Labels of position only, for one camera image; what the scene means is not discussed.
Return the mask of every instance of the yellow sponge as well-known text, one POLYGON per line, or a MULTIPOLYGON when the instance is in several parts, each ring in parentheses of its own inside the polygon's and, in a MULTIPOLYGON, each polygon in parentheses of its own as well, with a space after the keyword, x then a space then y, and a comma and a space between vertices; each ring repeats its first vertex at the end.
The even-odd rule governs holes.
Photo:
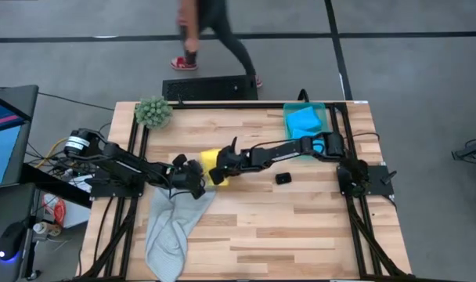
MULTIPOLYGON (((213 186, 214 183, 212 182, 212 179, 208 172, 215 168, 215 165, 217 164, 217 155, 219 153, 220 149, 212 149, 212 150, 206 150, 204 152, 200 153, 200 163, 204 169, 205 172, 205 178, 208 181, 208 185, 213 186)), ((228 186, 229 185, 229 180, 225 179, 224 182, 219 184, 219 186, 228 186)))

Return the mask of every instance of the red sneaker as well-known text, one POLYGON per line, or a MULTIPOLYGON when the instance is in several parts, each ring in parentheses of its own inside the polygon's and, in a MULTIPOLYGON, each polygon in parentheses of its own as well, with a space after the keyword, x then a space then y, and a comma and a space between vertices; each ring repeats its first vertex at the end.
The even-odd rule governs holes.
POLYGON ((195 63, 194 64, 186 63, 186 58, 184 57, 177 57, 172 59, 172 61, 170 62, 170 65, 172 66, 174 70, 177 70, 177 71, 194 71, 198 68, 198 65, 195 63))
POLYGON ((255 75, 255 85, 258 89, 262 87, 262 80, 259 78, 258 75, 255 75))

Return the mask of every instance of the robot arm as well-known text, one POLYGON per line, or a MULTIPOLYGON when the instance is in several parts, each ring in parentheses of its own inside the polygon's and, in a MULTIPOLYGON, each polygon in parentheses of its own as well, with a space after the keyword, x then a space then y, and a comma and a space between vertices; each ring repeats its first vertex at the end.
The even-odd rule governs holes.
POLYGON ((317 136, 305 136, 300 139, 262 143, 235 153, 236 137, 231 146, 219 151, 216 167, 209 171, 214 184, 222 183, 229 176, 237 176, 245 172, 260 172, 271 167, 277 161, 284 161, 292 157, 309 155, 320 161, 340 161, 344 158, 344 140, 337 132, 322 132, 317 136), (315 150, 314 142, 323 139, 321 152, 315 150), (260 145, 269 143, 284 144, 265 149, 260 145))
POLYGON ((183 154, 172 164, 150 163, 106 141, 99 132, 83 128, 72 131, 64 153, 77 163, 93 163, 126 186, 142 177, 150 185, 164 189, 188 190, 195 199, 205 193, 203 169, 197 161, 187 161, 183 154))

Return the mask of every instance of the gray floor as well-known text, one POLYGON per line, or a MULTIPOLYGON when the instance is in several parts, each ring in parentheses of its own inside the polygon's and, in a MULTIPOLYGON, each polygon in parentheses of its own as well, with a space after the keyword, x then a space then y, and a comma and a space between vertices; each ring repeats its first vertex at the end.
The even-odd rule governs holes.
MULTIPOLYGON (((230 0, 237 32, 328 32, 320 0, 230 0)), ((340 32, 476 31, 476 0, 333 0, 340 32)), ((0 38, 175 34, 173 0, 0 2, 0 38)), ((265 86, 260 99, 343 99, 330 39, 246 40, 265 86)), ((413 272, 476 281, 476 166, 450 150, 476 138, 476 38, 342 40, 355 99, 369 100, 394 178, 413 272)), ((0 44, 0 86, 113 107, 159 96, 162 80, 241 74, 233 56, 205 41, 200 69, 175 73, 179 42, 0 44)), ((73 129, 99 128, 111 112, 40 96, 30 141, 41 152, 73 129)), ((40 281, 74 275, 85 228, 71 242, 38 246, 40 281)))

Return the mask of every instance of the green plant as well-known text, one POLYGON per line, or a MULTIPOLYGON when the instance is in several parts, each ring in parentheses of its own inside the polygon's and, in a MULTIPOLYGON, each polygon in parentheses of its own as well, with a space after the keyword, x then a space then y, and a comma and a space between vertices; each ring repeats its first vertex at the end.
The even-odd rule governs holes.
POLYGON ((163 128, 168 124, 171 116, 172 107, 163 98, 141 99, 141 103, 135 108, 137 123, 149 129, 163 128))

